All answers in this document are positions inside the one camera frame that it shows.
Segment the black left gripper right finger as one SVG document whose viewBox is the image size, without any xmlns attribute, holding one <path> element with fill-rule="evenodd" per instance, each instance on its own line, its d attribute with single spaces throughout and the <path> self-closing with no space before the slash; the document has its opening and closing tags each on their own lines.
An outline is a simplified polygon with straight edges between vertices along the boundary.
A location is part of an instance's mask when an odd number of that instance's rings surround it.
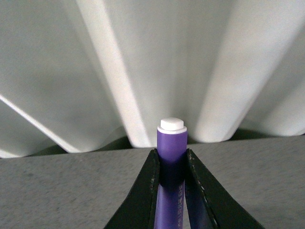
<svg viewBox="0 0 305 229">
<path fill-rule="evenodd" d="M 185 198 L 192 229 L 262 229 L 220 184 L 191 149 L 187 149 Z"/>
</svg>

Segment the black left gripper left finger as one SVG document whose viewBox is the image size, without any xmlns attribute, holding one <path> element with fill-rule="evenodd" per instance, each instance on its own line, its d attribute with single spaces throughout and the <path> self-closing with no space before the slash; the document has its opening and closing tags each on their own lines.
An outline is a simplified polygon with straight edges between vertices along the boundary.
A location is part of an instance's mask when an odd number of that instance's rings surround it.
<svg viewBox="0 0 305 229">
<path fill-rule="evenodd" d="M 149 152 L 127 197 L 106 224 L 106 229 L 153 229 L 159 185 L 159 157 Z"/>
</svg>

